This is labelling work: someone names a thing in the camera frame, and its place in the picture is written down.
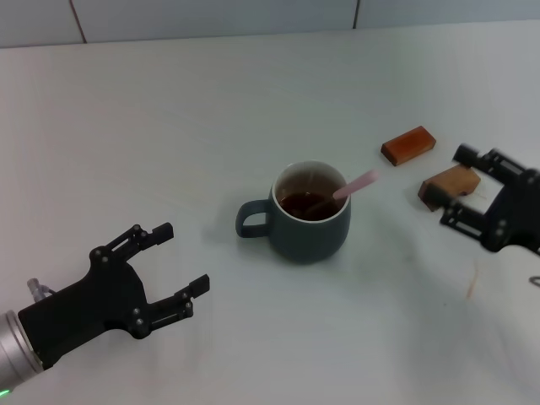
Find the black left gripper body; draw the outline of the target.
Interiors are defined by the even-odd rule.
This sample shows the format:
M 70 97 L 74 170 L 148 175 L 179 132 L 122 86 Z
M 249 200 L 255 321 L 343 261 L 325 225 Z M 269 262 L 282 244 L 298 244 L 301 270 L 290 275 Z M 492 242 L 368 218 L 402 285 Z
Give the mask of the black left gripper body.
M 119 329 L 136 339 L 149 335 L 148 303 L 134 269 L 103 246 L 93 249 L 89 259 L 82 279 L 18 313 L 46 370 L 104 332 Z

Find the reddish brown wooden block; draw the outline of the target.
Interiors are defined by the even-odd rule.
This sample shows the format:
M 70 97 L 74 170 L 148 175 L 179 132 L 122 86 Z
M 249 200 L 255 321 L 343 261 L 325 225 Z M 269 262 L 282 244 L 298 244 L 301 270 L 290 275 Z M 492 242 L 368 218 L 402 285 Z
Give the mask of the reddish brown wooden block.
M 435 138 L 419 126 L 383 143 L 381 153 L 393 166 L 399 166 L 430 151 L 435 144 Z

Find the pink handled metal spoon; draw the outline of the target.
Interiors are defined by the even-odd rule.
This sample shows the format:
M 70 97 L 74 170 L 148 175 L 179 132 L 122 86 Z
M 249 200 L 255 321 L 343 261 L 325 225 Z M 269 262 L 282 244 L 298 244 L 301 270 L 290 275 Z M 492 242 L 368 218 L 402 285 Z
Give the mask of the pink handled metal spoon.
M 312 215 L 315 215 L 318 211 L 323 209 L 325 206 L 329 204 L 334 204 L 337 201 L 342 200 L 344 198 L 347 199 L 352 194 L 356 193 L 357 191 L 377 181 L 378 178 L 379 178 L 379 174 L 377 173 L 376 170 L 370 170 L 370 171 L 365 172 L 363 175 L 359 176 L 355 180 L 350 181 L 345 186 L 336 190 L 330 197 L 327 197 L 325 200 L 307 209 L 305 211 L 305 216 L 310 217 Z

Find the dark brown tea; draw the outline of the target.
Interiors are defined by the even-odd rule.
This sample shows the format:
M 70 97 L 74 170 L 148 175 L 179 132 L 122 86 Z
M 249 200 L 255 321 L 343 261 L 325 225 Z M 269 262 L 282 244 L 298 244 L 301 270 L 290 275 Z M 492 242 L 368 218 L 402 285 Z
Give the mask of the dark brown tea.
M 332 198 L 312 192 L 290 194 L 279 204 L 291 216 L 311 222 L 329 219 L 341 209 Z

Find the light brown wooden rest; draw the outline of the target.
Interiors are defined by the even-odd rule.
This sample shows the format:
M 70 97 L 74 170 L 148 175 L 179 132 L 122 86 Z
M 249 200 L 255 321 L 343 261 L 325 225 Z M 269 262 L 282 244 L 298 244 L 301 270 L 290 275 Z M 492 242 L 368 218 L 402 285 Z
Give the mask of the light brown wooden rest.
M 455 165 L 424 180 L 418 190 L 418 197 L 430 211 L 434 212 L 440 208 L 440 205 L 430 203 L 425 196 L 429 184 L 435 184 L 452 197 L 461 197 L 472 194 L 480 181 L 480 177 L 473 169 Z

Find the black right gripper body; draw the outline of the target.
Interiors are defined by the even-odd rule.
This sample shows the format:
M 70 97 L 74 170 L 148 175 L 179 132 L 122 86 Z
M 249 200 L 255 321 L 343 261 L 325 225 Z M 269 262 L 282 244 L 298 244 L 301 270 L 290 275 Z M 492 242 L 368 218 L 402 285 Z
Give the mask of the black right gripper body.
M 540 256 L 540 171 L 510 170 L 494 179 L 502 188 L 484 214 L 481 245 L 491 252 L 520 246 Z

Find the grey ceramic cup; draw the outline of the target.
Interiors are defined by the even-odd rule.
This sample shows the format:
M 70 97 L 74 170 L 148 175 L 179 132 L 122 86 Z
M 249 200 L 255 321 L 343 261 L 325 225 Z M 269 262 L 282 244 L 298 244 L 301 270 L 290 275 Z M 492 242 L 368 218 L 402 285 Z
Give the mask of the grey ceramic cup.
M 312 192 L 330 197 L 346 185 L 331 165 L 308 160 L 288 165 L 273 183 L 268 198 L 244 203 L 235 220 L 240 238 L 266 237 L 271 247 L 292 262 L 311 264 L 334 255 L 348 236 L 351 198 L 337 201 L 340 211 L 329 219 L 305 221 L 285 212 L 279 201 L 290 194 Z

